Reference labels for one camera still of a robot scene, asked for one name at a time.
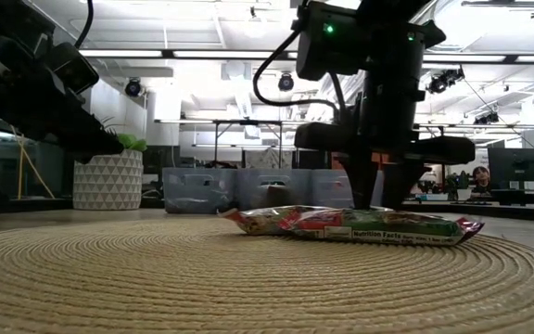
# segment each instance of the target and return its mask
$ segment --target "green led light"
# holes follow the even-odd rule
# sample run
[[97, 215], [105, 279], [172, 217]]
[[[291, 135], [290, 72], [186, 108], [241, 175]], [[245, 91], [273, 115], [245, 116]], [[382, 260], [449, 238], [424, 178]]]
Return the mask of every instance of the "green led light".
[[325, 25], [323, 26], [323, 30], [324, 30], [324, 32], [326, 32], [326, 33], [333, 33], [333, 32], [335, 32], [335, 28], [333, 28], [333, 26], [332, 26], [332, 25], [329, 25], [329, 24], [325, 24]]

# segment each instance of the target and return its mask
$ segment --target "plastic storage bin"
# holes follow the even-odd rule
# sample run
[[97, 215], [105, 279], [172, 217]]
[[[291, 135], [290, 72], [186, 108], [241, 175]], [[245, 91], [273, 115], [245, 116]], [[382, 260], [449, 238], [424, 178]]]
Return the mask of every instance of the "plastic storage bin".
[[269, 186], [284, 187], [295, 205], [311, 205], [311, 170], [241, 169], [237, 173], [236, 198], [240, 210], [261, 207]]
[[[384, 174], [378, 172], [370, 205], [380, 206]], [[312, 171], [311, 205], [329, 208], [353, 208], [350, 179], [344, 170]]]
[[164, 168], [164, 202], [169, 213], [215, 214], [235, 198], [236, 170]]

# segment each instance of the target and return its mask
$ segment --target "potted plant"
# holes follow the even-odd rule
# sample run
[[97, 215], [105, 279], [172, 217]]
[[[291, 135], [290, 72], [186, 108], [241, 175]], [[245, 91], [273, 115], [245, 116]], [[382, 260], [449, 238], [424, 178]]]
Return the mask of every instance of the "potted plant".
[[136, 210], [141, 204], [144, 139], [117, 135], [121, 154], [94, 156], [76, 162], [73, 172], [73, 208], [77, 210]]

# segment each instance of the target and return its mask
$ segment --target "round rug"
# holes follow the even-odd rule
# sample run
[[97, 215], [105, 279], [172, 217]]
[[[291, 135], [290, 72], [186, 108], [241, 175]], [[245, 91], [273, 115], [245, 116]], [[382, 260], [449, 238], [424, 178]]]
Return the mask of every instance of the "round rug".
[[534, 250], [249, 237], [221, 219], [0, 233], [5, 333], [534, 333]]

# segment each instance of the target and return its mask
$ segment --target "red and green snack bag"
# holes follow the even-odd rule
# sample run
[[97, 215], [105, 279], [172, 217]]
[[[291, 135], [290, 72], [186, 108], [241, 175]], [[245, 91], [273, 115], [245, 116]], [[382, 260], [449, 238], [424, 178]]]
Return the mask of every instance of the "red and green snack bag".
[[280, 225], [288, 226], [296, 222], [303, 212], [328, 208], [310, 206], [283, 206], [240, 212], [232, 209], [218, 215], [234, 221], [241, 230], [253, 236], [278, 236], [288, 234]]
[[333, 209], [304, 212], [286, 231], [305, 238], [387, 244], [452, 246], [475, 235], [480, 222], [394, 211]]

